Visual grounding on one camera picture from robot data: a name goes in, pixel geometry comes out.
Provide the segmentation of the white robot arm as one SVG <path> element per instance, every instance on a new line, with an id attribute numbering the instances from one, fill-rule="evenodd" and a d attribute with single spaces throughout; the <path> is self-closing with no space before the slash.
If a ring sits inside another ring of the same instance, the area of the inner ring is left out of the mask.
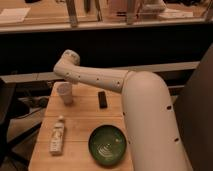
<path id="1" fill-rule="evenodd" d="M 190 171 L 165 81 L 149 71 L 82 67 L 80 56 L 66 50 L 54 73 L 69 82 L 121 95 L 122 112 L 134 171 Z"/>

